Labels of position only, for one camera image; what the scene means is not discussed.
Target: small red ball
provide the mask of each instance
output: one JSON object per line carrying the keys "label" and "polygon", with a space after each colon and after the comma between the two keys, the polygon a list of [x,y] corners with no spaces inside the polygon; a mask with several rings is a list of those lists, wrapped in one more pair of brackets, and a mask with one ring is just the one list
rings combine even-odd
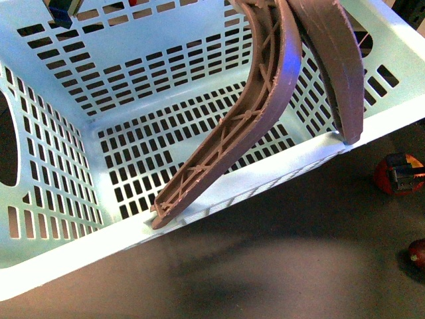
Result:
{"label": "small red ball", "polygon": [[425,238],[418,239],[409,245],[410,260],[425,272]]}

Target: curved brown bar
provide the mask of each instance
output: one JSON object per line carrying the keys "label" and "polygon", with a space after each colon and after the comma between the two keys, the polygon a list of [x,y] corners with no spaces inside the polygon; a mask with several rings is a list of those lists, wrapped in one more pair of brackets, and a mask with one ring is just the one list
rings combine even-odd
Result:
{"label": "curved brown bar", "polygon": [[240,0],[252,29],[252,66],[236,104],[155,198],[154,229],[168,224],[278,121],[294,91],[301,39],[285,0]]}
{"label": "curved brown bar", "polygon": [[363,131],[364,68],[354,32],[337,0],[287,0],[325,85],[333,119],[346,144]]}

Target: ventilated plastic panel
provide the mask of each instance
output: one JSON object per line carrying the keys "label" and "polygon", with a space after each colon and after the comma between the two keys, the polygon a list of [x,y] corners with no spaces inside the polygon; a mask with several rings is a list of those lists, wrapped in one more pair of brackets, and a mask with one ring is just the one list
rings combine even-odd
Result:
{"label": "ventilated plastic panel", "polygon": [[0,91],[18,145],[16,186],[0,183],[0,299],[207,217],[425,116],[418,107],[424,39],[380,1],[344,0],[365,64],[361,141],[340,141],[304,45],[280,121],[182,215],[153,231],[155,196],[243,91],[252,37],[227,1],[137,3],[85,0],[66,30],[41,0],[0,0],[8,43],[0,46]]}

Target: black metal bracket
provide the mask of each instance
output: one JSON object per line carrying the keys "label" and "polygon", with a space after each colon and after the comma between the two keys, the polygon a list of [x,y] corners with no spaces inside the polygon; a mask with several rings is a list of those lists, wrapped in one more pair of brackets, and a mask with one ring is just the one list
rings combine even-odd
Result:
{"label": "black metal bracket", "polygon": [[388,166],[388,178],[395,193],[412,191],[419,183],[425,181],[425,177],[417,176],[425,173],[425,167],[413,168],[412,164],[407,162],[406,154],[390,154],[385,160]]}

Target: red and black item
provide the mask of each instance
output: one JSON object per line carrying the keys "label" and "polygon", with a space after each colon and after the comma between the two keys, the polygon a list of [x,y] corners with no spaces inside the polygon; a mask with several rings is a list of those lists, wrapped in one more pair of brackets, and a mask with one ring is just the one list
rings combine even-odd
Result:
{"label": "red and black item", "polygon": [[425,167],[411,155],[387,155],[377,166],[373,181],[390,195],[408,195],[418,191],[425,182]]}

